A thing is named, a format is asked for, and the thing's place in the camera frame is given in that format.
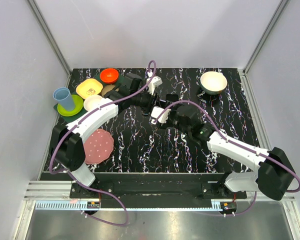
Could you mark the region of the black phone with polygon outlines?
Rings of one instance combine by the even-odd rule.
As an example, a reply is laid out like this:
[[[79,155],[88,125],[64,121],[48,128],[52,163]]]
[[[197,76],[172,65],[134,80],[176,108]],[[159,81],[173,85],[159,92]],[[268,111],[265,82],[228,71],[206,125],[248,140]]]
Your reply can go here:
[[[148,116],[150,114],[150,112],[147,109],[142,109],[142,114],[144,116]]]

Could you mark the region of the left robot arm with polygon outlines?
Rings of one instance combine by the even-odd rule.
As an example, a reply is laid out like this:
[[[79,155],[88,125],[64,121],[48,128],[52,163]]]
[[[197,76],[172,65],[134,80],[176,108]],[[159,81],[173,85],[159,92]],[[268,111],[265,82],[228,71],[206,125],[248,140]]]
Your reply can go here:
[[[51,162],[57,161],[63,171],[81,183],[80,192],[87,198],[98,193],[96,177],[86,164],[87,153],[84,143],[108,120],[116,117],[130,106],[140,107],[146,114],[153,114],[158,99],[155,88],[162,84],[162,79],[152,75],[143,87],[139,87],[141,78],[132,73],[125,75],[123,81],[108,91],[91,110],[68,123],[57,124],[52,129],[49,153]]]

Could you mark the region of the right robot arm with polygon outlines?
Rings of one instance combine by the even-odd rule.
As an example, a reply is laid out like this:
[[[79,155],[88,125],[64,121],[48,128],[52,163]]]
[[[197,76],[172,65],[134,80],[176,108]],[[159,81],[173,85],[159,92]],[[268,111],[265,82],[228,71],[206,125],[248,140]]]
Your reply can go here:
[[[297,179],[286,153],[274,147],[271,150],[249,145],[221,132],[215,123],[211,126],[200,122],[187,112],[196,103],[177,101],[166,108],[155,106],[151,112],[152,123],[165,128],[175,128],[201,147],[231,158],[250,169],[249,172],[232,172],[224,175],[217,185],[218,195],[229,198],[236,192],[261,192],[266,197],[280,201],[289,186]]]

